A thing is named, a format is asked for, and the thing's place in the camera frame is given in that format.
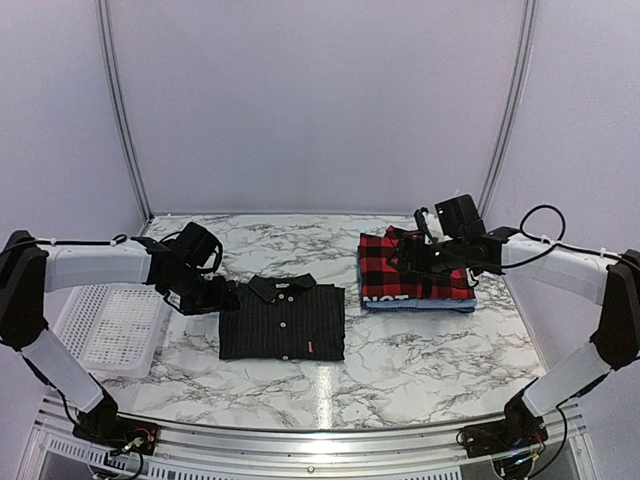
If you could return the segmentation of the light blue shirt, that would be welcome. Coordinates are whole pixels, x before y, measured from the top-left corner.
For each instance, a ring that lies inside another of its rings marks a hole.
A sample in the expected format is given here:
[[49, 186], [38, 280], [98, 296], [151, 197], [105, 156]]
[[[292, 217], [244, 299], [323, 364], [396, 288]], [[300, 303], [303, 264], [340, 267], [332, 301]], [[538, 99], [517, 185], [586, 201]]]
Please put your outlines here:
[[421, 310], [460, 310], [473, 312], [477, 306], [477, 300], [455, 300], [455, 299], [417, 299], [409, 298], [407, 295], [396, 297], [382, 296], [365, 297], [362, 307], [367, 310], [393, 310], [393, 311], [421, 311]]

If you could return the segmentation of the white plastic laundry basket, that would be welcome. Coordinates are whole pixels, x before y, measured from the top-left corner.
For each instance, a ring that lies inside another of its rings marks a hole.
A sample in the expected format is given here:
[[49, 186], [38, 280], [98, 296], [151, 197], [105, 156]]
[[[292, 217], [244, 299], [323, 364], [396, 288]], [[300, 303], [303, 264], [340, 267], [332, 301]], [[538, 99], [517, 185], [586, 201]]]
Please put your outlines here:
[[151, 287], [76, 287], [54, 325], [67, 350], [89, 372], [141, 379], [148, 375], [168, 306]]

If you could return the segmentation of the black pinstriped long sleeve shirt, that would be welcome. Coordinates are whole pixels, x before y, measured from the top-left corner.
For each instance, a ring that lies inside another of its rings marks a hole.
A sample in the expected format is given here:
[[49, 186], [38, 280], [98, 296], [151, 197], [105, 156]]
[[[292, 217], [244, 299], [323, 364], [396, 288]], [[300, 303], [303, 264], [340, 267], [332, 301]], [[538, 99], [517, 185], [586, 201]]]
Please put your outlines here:
[[219, 315], [221, 360], [340, 362], [345, 350], [345, 290], [307, 273], [253, 276], [236, 287], [239, 309]]

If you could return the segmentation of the blue checked shirt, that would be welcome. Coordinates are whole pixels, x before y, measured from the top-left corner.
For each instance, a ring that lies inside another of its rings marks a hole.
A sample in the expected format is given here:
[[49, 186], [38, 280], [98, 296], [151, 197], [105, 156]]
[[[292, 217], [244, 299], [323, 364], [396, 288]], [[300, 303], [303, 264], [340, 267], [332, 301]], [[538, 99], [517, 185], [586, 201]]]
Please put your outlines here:
[[393, 302], [366, 302], [363, 309], [369, 311], [455, 311], [460, 313], [472, 313], [476, 310], [476, 304], [465, 302], [427, 302], [427, 303], [393, 303]]

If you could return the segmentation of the right aluminium corner post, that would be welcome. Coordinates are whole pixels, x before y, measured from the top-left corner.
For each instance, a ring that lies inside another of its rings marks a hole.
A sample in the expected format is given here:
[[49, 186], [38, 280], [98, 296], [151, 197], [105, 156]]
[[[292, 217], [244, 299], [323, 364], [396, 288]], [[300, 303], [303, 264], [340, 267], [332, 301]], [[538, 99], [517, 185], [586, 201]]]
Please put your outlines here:
[[495, 197], [500, 175], [506, 164], [511, 137], [526, 89], [531, 62], [539, 1], [519, 1], [520, 15], [512, 59], [509, 61], [506, 90], [499, 104], [498, 122], [489, 143], [484, 170], [477, 197], [480, 215], [486, 217]]

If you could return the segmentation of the aluminium corner post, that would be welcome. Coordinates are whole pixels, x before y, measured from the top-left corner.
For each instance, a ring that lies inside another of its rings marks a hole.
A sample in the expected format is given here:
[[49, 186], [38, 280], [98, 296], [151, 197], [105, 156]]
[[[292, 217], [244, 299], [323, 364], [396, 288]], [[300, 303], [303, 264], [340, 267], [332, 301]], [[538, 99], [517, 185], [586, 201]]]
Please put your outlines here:
[[539, 1], [519, 1], [520, 15], [512, 59], [509, 61], [506, 90], [499, 104], [498, 122], [489, 143], [484, 170], [477, 197], [480, 215], [486, 217], [495, 197], [500, 175], [506, 164], [511, 137], [526, 89], [531, 62]]
[[124, 90], [121, 83], [115, 35], [110, 3], [97, 0], [96, 20], [101, 42], [101, 52], [107, 78], [109, 98], [114, 114], [114, 121], [120, 140], [126, 169], [128, 171], [136, 204], [145, 225], [154, 219], [142, 170], [138, 160], [136, 146], [128, 118]]

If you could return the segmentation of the left aluminium corner post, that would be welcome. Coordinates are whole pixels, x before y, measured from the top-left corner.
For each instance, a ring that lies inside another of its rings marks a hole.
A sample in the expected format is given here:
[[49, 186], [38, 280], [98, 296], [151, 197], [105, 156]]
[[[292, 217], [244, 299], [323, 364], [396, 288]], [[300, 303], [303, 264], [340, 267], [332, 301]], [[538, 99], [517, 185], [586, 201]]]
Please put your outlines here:
[[114, 114], [114, 121], [120, 140], [126, 169], [128, 171], [136, 204], [145, 225], [154, 219], [142, 170], [138, 160], [136, 146], [128, 118], [124, 90], [121, 83], [115, 35], [110, 3], [97, 0], [96, 20], [101, 42], [101, 52], [107, 78], [109, 98]]

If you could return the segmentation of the aluminium front frame rail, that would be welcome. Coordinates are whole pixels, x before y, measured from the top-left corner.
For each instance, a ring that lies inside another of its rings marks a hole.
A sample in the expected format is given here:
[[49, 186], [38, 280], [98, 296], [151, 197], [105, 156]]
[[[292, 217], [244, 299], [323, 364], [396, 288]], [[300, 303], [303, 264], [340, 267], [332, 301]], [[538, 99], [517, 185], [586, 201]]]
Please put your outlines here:
[[460, 431], [475, 422], [310, 431], [159, 419], [151, 455], [107, 460], [107, 448], [73, 437], [62, 402], [47, 396], [15, 476], [89, 479], [141, 467], [144, 479], [495, 479], [513, 456], [469, 457]]

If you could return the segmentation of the red black plaid shirt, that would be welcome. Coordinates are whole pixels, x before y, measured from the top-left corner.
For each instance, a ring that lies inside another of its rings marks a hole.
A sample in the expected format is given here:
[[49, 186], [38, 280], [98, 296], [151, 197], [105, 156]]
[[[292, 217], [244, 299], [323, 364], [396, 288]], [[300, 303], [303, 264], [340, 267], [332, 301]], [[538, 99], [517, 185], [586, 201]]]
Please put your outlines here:
[[357, 248], [361, 298], [364, 303], [385, 301], [454, 301], [476, 305], [474, 289], [464, 270], [449, 277], [429, 277], [396, 267], [394, 255], [402, 240], [424, 244], [424, 234], [389, 226], [383, 236], [361, 233]]

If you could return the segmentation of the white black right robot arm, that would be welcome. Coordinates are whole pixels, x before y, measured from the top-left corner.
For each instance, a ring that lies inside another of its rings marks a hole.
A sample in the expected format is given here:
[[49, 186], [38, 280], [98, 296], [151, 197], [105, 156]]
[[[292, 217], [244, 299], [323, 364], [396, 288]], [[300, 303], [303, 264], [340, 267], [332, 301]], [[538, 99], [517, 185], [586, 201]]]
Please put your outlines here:
[[639, 356], [639, 253], [615, 253], [528, 233], [523, 225], [489, 230], [468, 196], [436, 206], [435, 234], [425, 208], [417, 230], [393, 247], [389, 263], [430, 277], [455, 270], [501, 277], [522, 314], [545, 373], [523, 387], [495, 423], [461, 432], [476, 455], [515, 449], [544, 432], [545, 415], [596, 388]]

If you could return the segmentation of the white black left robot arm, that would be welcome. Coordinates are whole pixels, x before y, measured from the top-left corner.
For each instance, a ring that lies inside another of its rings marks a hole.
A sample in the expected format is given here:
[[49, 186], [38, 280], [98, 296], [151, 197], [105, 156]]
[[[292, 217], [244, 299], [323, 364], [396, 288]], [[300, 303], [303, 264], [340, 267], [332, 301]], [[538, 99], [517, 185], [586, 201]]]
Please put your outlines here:
[[152, 441], [154, 423], [120, 416], [103, 374], [145, 377], [169, 312], [239, 309], [219, 275], [223, 248], [193, 222], [161, 241], [42, 239], [14, 231], [1, 251], [1, 342], [76, 409], [73, 434], [102, 445]]

